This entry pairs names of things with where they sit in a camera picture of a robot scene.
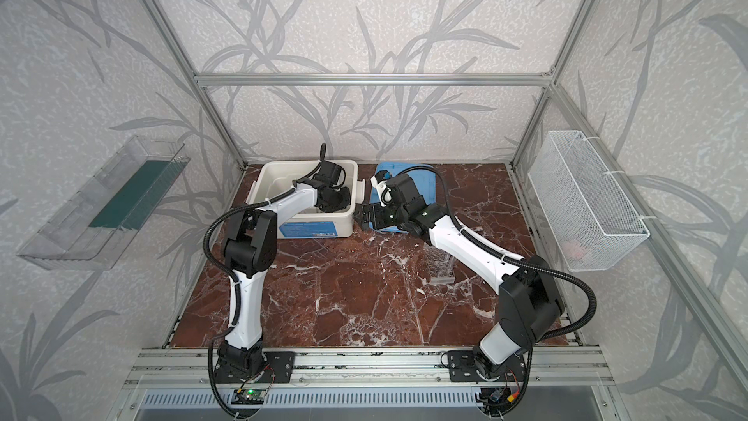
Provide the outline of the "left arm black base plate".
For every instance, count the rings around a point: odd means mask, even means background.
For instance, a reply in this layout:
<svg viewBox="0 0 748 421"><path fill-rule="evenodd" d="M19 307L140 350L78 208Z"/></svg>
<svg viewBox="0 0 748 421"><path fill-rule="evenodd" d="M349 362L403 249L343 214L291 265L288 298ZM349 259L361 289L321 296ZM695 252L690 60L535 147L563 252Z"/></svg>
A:
<svg viewBox="0 0 748 421"><path fill-rule="evenodd" d="M296 354L286 351L254 351L229 348L218 356L213 377L218 384L290 382Z"/></svg>

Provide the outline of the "clear acrylic wall shelf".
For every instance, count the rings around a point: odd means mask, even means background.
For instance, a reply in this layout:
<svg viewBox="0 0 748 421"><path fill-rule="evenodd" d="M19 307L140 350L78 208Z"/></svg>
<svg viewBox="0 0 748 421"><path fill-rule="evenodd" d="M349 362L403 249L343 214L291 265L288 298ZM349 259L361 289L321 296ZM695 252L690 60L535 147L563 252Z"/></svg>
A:
<svg viewBox="0 0 748 421"><path fill-rule="evenodd" d="M113 268L190 161L183 142L132 136L18 256L45 270Z"/></svg>

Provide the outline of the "white plastic storage bin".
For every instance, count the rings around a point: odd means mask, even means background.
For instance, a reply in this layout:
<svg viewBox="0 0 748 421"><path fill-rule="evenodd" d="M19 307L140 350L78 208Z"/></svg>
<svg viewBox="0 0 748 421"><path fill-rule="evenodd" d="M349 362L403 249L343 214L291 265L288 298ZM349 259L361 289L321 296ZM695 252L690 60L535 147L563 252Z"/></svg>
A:
<svg viewBox="0 0 748 421"><path fill-rule="evenodd" d="M300 179L313 169L315 161L275 161L266 164L259 178L253 183L247 204L261 203L261 210L271 210L278 215L278 237L280 239L346 238L353 234L353 214L356 205L363 200L363 181L358 180L358 163L353 160L333 160L345 171L344 186L350 189L351 200L337 212L323 212L316 207L318 191L303 184L300 193L274 202L269 200L292 189L294 179Z"/></svg>

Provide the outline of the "pink item in basket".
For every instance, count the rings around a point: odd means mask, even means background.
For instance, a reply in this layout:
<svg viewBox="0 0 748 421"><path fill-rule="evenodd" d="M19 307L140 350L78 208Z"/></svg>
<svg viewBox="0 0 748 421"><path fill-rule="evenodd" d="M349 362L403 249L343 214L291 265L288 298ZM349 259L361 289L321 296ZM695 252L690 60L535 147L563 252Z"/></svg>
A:
<svg viewBox="0 0 748 421"><path fill-rule="evenodd" d="M589 249L577 239L566 241L561 249L567 260L584 261L589 254Z"/></svg>

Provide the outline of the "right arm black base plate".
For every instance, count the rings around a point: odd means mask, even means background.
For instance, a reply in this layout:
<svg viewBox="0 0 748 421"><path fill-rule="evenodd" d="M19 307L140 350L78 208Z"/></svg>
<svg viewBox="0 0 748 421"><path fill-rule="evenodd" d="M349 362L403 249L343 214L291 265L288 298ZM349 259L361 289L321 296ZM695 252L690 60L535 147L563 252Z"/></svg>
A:
<svg viewBox="0 0 748 421"><path fill-rule="evenodd" d="M473 350L452 350L443 355L441 364L448 369L451 382L520 383L527 372L526 362L516 354L502 364L494 364Z"/></svg>

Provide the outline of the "clear acrylic test tube rack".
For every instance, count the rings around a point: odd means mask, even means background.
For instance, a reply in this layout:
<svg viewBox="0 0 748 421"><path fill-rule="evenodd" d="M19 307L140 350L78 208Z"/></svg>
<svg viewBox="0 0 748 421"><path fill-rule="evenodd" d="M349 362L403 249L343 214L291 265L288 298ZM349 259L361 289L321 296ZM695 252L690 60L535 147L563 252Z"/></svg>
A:
<svg viewBox="0 0 748 421"><path fill-rule="evenodd" d="M455 257L432 246L424 247L424 265L427 269L427 282L430 285L453 285Z"/></svg>

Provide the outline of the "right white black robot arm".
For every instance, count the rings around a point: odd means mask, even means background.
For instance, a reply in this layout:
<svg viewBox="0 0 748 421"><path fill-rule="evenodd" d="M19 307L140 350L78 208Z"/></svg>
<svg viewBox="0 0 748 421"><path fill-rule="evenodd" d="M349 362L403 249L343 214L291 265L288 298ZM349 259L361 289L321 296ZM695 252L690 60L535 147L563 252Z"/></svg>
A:
<svg viewBox="0 0 748 421"><path fill-rule="evenodd" d="M370 179L378 200L360 208L358 221L376 230L395 227L449 253L496 292L499 321L473 348L482 378L497 379L509 359L530 353L541 341L573 333L592 320L598 300L586 282L553 269L537 255L516 255L476 234L457 218L449 199L443 205L429 203L411 177L418 171L433 173L442 191L448 191L441 173L429 166L414 166L397 175L379 171ZM553 329L565 310L559 281L579 288L586 295L587 307L573 323Z"/></svg>

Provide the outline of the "green circuit board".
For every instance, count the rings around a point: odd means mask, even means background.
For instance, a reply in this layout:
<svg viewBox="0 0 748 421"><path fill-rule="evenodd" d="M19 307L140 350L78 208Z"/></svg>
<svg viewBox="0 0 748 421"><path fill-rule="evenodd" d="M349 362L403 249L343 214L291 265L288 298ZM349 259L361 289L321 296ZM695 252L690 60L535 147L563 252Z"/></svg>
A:
<svg viewBox="0 0 748 421"><path fill-rule="evenodd" d="M269 394L265 389L237 389L233 391L232 405L263 405Z"/></svg>

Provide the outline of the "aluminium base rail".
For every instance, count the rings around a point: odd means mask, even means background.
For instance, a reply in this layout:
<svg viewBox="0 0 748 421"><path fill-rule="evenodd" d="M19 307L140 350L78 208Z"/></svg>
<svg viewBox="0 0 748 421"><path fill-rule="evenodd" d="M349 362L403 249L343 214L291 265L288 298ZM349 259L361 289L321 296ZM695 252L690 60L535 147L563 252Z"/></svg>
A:
<svg viewBox="0 0 748 421"><path fill-rule="evenodd" d="M257 382L276 388L447 387L466 376L447 348L296 348L291 363L268 370ZM125 389L208 389L206 349L143 350ZM613 374L596 346L541 346L525 376L531 386L611 386Z"/></svg>

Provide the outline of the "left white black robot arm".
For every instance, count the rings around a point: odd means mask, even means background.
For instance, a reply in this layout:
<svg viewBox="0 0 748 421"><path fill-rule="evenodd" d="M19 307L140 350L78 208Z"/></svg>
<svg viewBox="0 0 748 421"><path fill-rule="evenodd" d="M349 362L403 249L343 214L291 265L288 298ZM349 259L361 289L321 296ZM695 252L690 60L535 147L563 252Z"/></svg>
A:
<svg viewBox="0 0 748 421"><path fill-rule="evenodd" d="M218 337L219 363L249 376L265 368L262 350L261 303L264 280L278 251L278 230L296 214L317 209L340 212L353 202L339 164L319 161L288 190L222 214L206 230L206 259L230 280L228 329Z"/></svg>

